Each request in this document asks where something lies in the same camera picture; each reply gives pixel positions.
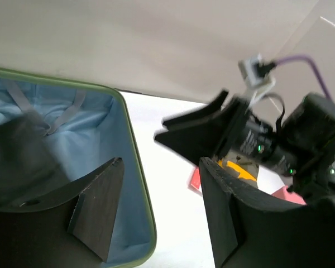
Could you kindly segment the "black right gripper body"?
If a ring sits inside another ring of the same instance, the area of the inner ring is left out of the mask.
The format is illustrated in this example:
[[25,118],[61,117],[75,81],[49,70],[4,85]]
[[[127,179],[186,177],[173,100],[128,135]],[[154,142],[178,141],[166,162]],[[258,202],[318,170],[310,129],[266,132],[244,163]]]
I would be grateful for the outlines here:
[[221,160],[230,152],[245,157],[279,175],[293,176],[298,170],[295,151],[273,130],[273,127],[253,115],[250,103],[232,97],[230,102],[212,115],[220,127],[213,155]]

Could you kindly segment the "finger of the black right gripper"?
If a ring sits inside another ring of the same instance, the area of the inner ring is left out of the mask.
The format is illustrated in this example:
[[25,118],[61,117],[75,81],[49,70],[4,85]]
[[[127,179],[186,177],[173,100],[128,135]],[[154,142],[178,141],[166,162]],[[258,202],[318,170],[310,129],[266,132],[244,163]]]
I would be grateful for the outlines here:
[[229,152],[226,138],[228,117],[170,118],[163,122],[165,130],[154,140],[194,165],[201,157],[220,160]]
[[162,121],[162,125],[168,131],[187,131],[194,127],[207,125],[218,120],[226,120],[231,116],[233,109],[231,105],[223,106],[229,91],[222,89],[221,92],[205,106],[183,114],[175,115]]

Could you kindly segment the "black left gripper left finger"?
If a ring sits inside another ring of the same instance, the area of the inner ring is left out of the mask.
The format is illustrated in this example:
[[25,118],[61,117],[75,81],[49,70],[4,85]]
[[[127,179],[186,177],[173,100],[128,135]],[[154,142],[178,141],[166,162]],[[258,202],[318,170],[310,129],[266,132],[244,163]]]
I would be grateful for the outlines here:
[[0,267],[100,267],[108,258],[124,170],[123,160],[114,158],[19,207],[0,208]]

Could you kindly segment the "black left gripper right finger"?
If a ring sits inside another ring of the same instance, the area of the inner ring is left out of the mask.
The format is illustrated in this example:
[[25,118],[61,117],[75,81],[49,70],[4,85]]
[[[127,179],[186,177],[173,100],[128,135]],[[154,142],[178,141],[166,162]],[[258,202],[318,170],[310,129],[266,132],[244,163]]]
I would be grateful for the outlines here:
[[288,202],[199,162],[215,267],[335,267],[335,196]]

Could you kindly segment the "black garment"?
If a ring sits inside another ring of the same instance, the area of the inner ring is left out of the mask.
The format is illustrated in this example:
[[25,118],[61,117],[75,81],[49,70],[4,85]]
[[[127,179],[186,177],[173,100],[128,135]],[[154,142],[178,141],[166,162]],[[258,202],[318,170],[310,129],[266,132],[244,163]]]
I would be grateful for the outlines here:
[[30,116],[0,125],[0,207],[21,206],[69,182]]

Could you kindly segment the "green hard-shell suitcase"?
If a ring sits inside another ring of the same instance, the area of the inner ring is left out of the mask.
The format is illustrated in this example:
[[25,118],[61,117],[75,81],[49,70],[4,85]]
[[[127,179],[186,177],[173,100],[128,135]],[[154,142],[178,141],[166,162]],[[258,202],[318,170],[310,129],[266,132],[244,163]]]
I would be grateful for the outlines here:
[[0,69],[0,125],[31,117],[70,182],[111,159],[124,163],[108,258],[100,267],[135,267],[156,246],[156,226],[123,96],[114,89]]

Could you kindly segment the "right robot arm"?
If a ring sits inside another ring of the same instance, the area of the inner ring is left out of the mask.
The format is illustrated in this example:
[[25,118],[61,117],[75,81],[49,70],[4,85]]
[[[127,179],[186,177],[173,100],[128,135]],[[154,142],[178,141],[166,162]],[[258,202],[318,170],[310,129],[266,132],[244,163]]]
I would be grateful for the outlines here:
[[335,195],[335,103],[307,94],[274,126],[257,118],[246,99],[226,90],[202,109],[163,121],[156,142],[193,164],[234,153],[293,180],[289,190],[310,203]]

